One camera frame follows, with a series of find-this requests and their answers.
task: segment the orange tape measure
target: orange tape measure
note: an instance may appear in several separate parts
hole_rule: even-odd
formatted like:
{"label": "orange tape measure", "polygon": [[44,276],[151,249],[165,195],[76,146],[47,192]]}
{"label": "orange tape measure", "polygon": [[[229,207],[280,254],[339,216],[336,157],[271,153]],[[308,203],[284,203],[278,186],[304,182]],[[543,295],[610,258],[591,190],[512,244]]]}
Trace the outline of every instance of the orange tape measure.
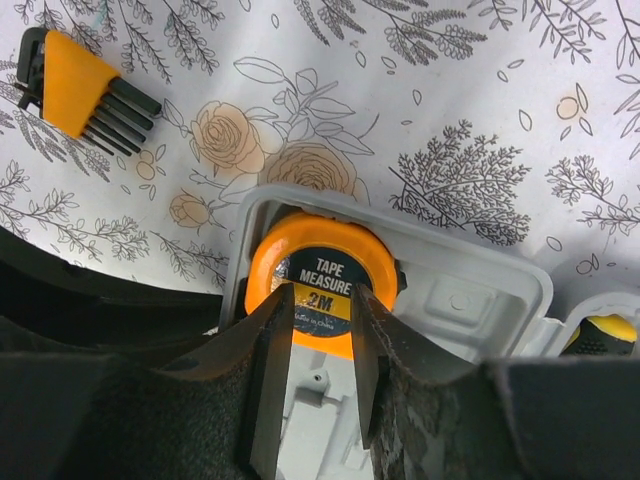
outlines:
{"label": "orange tape measure", "polygon": [[306,213],[278,222],[256,250],[247,312],[285,282],[295,289],[294,343],[349,359],[351,290],[366,285],[389,310],[398,294],[394,258],[373,233]]}

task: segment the rose drawing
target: rose drawing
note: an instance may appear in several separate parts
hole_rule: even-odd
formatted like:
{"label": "rose drawing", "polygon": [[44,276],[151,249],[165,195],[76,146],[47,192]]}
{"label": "rose drawing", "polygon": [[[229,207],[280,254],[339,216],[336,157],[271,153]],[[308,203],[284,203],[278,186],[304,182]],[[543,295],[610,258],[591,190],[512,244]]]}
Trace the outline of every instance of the rose drawing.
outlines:
{"label": "rose drawing", "polygon": [[186,192],[171,201],[169,213],[174,222],[185,228],[200,228],[210,219],[207,205]]}
{"label": "rose drawing", "polygon": [[351,161],[320,143],[297,143],[267,160],[260,184],[295,183],[314,190],[335,190],[369,203],[364,182]]}
{"label": "rose drawing", "polygon": [[264,168],[265,157],[277,152],[282,137],[268,123],[250,121],[234,105],[212,101],[191,122],[191,149],[200,163],[210,163],[214,171],[257,173]]}

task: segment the white patterned surface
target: white patterned surface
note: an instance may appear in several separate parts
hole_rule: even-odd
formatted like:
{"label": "white patterned surface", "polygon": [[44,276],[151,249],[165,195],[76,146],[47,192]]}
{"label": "white patterned surface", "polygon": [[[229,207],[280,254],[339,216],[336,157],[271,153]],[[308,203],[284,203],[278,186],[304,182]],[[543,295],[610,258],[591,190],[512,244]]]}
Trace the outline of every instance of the white patterned surface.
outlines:
{"label": "white patterned surface", "polygon": [[[634,0],[10,0],[0,24],[0,221],[69,261],[220,293],[237,203],[290,181],[467,230],[557,282],[640,284]],[[164,103],[139,158],[17,109],[41,24]]]}

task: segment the yellow screwdriver handle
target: yellow screwdriver handle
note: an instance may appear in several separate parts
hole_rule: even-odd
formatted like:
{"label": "yellow screwdriver handle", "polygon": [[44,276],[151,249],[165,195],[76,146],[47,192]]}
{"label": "yellow screwdriver handle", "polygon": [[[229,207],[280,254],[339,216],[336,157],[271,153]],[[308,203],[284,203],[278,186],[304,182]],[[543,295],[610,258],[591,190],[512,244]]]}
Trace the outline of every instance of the yellow screwdriver handle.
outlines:
{"label": "yellow screwdriver handle", "polygon": [[587,317],[573,333],[562,355],[631,355],[638,333],[619,315]]}

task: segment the tape measure label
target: tape measure label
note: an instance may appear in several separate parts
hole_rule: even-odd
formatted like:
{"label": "tape measure label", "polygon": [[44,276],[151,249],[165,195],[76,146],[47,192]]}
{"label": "tape measure label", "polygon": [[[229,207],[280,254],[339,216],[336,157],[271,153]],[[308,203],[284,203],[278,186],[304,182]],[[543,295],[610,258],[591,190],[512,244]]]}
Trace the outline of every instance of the tape measure label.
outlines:
{"label": "tape measure label", "polygon": [[296,330],[316,337],[336,337],[350,331],[351,290],[362,283],[373,289],[366,270],[346,253],[309,247],[292,253],[276,267],[276,284],[295,286]]}

